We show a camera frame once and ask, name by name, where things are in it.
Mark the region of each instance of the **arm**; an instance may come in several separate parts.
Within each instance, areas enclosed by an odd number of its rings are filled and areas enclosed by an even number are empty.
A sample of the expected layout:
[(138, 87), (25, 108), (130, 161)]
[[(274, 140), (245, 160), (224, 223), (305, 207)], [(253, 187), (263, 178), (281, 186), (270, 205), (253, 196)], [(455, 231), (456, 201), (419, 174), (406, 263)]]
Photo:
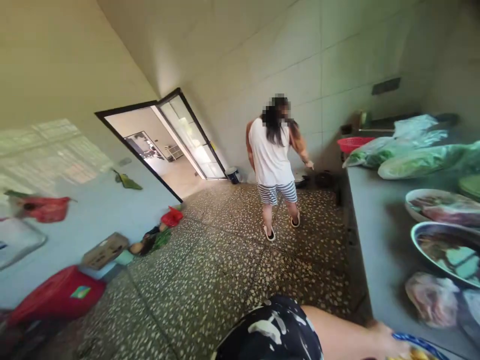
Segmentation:
[(395, 340), (392, 330), (382, 323), (366, 328), (313, 306), (301, 308), (315, 328), (325, 359), (410, 358), (409, 344)]
[(307, 144), (305, 139), (300, 134), (299, 126), (296, 122), (292, 121), (288, 124), (290, 129), (290, 145), (295, 150), (295, 152), (300, 156), (301, 160), (309, 168), (313, 169), (313, 163), (309, 159), (309, 153), (307, 151)]
[(248, 153), (248, 161), (250, 161), (250, 165), (253, 168), (253, 171), (255, 171), (255, 163), (254, 163), (254, 154), (252, 153), (252, 146), (250, 145), (250, 128), (252, 127), (253, 121), (250, 121), (246, 125), (246, 152)]

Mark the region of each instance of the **kitchen counter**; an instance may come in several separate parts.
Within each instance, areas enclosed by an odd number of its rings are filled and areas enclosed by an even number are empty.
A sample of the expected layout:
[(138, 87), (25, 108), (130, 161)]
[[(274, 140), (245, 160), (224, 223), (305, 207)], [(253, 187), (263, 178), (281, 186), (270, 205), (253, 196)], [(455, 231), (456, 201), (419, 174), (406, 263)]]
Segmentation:
[(405, 209), (405, 195), (422, 188), (456, 192), (457, 181), (446, 175), (383, 180), (376, 171), (359, 166), (349, 167), (346, 172), (351, 192), (351, 197), (346, 196), (352, 211), (349, 228), (357, 235), (371, 315), (397, 332), (424, 338), (461, 359), (480, 359), (480, 351), (461, 329), (434, 329), (420, 322), (405, 292), (405, 282), (416, 271), (445, 277), (423, 258), (410, 239), (416, 222)]

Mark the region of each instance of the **speckled floor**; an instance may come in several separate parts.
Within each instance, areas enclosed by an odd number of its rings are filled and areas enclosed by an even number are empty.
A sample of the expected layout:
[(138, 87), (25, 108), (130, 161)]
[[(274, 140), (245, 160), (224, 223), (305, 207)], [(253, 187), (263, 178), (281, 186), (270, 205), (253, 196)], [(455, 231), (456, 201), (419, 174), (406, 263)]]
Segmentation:
[(55, 358), (209, 359), (234, 322), (275, 293), (348, 317), (347, 233), (335, 195), (299, 190), (298, 202), (301, 227), (279, 202), (277, 240), (268, 242), (255, 186), (195, 194), (170, 242), (136, 258), (53, 340), (49, 348), (63, 352)]

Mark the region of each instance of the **cardboard box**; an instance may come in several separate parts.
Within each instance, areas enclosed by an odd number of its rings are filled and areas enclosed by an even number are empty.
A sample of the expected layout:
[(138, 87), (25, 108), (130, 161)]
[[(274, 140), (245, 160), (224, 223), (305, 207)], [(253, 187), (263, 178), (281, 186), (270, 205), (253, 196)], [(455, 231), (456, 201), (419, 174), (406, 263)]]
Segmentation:
[(114, 232), (86, 252), (81, 259), (81, 264), (89, 269), (100, 270), (109, 262), (115, 260), (128, 246), (129, 240), (118, 232)]

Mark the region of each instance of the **long dark hair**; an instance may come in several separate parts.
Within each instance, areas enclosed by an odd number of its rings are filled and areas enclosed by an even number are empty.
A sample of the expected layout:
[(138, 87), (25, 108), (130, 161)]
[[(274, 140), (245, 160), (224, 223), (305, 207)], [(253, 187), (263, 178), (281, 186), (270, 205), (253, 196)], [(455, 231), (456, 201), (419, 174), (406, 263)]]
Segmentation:
[(268, 106), (263, 109), (260, 118), (266, 126), (266, 138), (274, 145), (285, 146), (282, 141), (282, 121), (286, 122), (294, 138), (300, 136), (299, 125), (291, 118), (285, 118), (282, 108), (290, 108), (289, 100), (283, 94), (272, 97)]

